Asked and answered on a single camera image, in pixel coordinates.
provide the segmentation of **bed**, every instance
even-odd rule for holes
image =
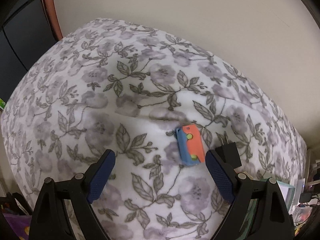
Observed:
[[[184,166],[175,128],[205,151],[236,142],[255,179],[303,177],[306,144],[282,109],[211,52],[143,25],[99,18],[49,49],[21,80],[1,129],[31,207],[44,178],[84,172],[105,149],[116,165],[92,206],[112,239],[210,239],[228,204],[205,164]],[[72,206],[66,202],[78,239]]]

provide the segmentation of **black cable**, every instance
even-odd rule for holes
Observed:
[[[318,195],[314,195],[314,196],[312,196],[312,198],[311,199],[317,199],[318,201],[317,201],[317,204],[320,202],[320,199],[319,199],[319,197],[318,197]]]
[[[20,63],[22,64],[23,68],[28,72],[26,66],[23,64],[23,62],[21,61],[21,59],[19,58],[19,56],[17,55],[17,53],[14,51],[14,49],[13,49],[13,47],[12,47],[12,45],[11,45],[8,37],[7,37],[7,34],[5,34],[4,28],[2,27],[1,29],[2,29],[2,31],[3,31],[3,34],[4,34],[6,40],[7,40],[8,44],[9,44],[11,50],[13,51],[13,53],[15,54],[15,56],[17,57],[17,59],[20,61]]]
[[[297,226],[302,225],[302,224],[305,223],[308,219],[309,219],[309,217],[308,217],[306,220],[304,220],[302,223],[300,223],[300,224],[298,224],[298,225],[295,225],[294,227],[297,227]]]

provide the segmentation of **white wall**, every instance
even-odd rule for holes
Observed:
[[[158,28],[213,52],[320,136],[320,30],[300,0],[54,0],[64,35],[97,17]]]

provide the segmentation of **orange and blue object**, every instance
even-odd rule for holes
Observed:
[[[176,134],[182,163],[187,166],[203,163],[205,153],[198,127],[185,125],[177,128]]]

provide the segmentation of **purple bag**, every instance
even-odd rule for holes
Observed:
[[[32,216],[18,216],[7,213],[3,213],[3,216],[20,240],[29,239],[29,229]]]

